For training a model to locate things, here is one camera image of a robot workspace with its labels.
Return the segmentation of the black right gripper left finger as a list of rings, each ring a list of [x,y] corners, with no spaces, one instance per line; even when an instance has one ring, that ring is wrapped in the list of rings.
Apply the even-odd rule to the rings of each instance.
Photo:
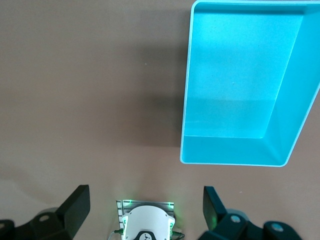
[[[72,240],[91,209],[89,185],[79,185],[59,206],[42,210],[25,224],[0,221],[2,240]]]

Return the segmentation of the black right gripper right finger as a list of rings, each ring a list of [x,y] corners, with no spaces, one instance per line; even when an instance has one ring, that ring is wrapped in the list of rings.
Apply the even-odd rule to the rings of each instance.
[[[208,230],[200,240],[300,240],[300,235],[288,224],[267,221],[263,227],[254,225],[242,214],[227,211],[212,186],[203,188],[202,211]]]

